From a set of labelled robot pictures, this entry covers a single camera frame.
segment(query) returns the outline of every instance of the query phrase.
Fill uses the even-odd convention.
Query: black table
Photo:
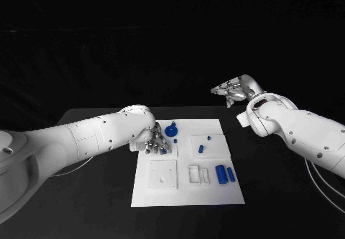
[[[59,125],[118,110],[70,109]],[[259,138],[249,127],[241,128],[235,116],[244,110],[151,108],[155,120],[219,118],[245,205],[131,208],[137,153],[125,145],[95,156],[73,173],[46,180],[0,225],[0,238],[345,238],[345,215],[316,190],[304,160],[278,136]],[[333,174],[321,170],[321,175],[343,192]]]

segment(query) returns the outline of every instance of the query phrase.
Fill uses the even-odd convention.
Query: metal screw
[[[11,148],[4,148],[2,152],[7,153],[7,154],[11,154],[13,153],[13,149]]]

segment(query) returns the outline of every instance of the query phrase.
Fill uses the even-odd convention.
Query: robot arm
[[[67,165],[129,144],[129,151],[170,152],[145,106],[28,132],[0,131],[0,223],[44,180]]]
[[[210,92],[226,96],[228,107],[233,100],[248,99],[245,112],[236,116],[241,126],[251,126],[259,137],[277,134],[290,150],[345,178],[343,125],[298,110],[287,98],[262,91],[248,75],[233,78]]]

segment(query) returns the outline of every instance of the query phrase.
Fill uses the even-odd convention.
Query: white cable
[[[308,172],[308,176],[310,176],[310,179],[314,183],[314,186],[317,187],[317,190],[319,192],[321,193],[321,195],[324,196],[324,198],[329,200],[329,202],[332,203],[332,205],[340,210],[340,212],[345,214],[345,211],[337,207],[337,205],[332,202],[332,200],[327,198],[327,196],[324,195],[323,191],[320,190],[316,182],[314,182],[314,179],[313,179],[313,176],[311,176],[311,173],[310,173],[310,170],[308,170],[308,165],[307,165],[307,160],[304,159],[304,162],[306,162],[306,166],[307,166],[307,172]]]
[[[324,179],[323,179],[323,177],[320,176],[320,173],[319,173],[319,171],[317,171],[317,169],[316,169],[313,163],[311,163],[311,165],[313,165],[314,171],[316,171],[316,173],[317,173],[317,176],[320,177],[320,179],[321,179],[321,181],[324,182],[324,184],[327,185],[327,187],[345,198],[345,195],[340,194],[339,191],[337,191],[337,190],[327,184],[327,182],[324,181]]]
[[[54,175],[52,175],[50,177],[57,177],[57,176],[62,176],[62,175],[66,175],[66,174],[69,174],[69,173],[72,173],[75,170],[78,170],[86,163],[88,163],[88,161],[78,167],[78,168],[75,168],[72,171],[69,171],[69,172],[66,172],[66,173],[62,173],[62,174],[54,174]]]

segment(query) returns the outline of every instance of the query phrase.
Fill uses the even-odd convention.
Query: small blue piece
[[[203,152],[203,145],[199,146],[199,153]]]
[[[232,174],[232,169],[226,168],[226,170],[228,170],[229,181],[233,182],[235,181],[235,177],[233,177],[233,174]]]
[[[171,125],[166,127],[164,133],[167,137],[174,137],[177,135],[177,128],[174,122],[171,122]]]
[[[218,165],[215,167],[215,172],[216,172],[216,177],[218,177],[219,184],[228,183],[226,172],[225,172],[225,168],[223,168],[222,165]]]

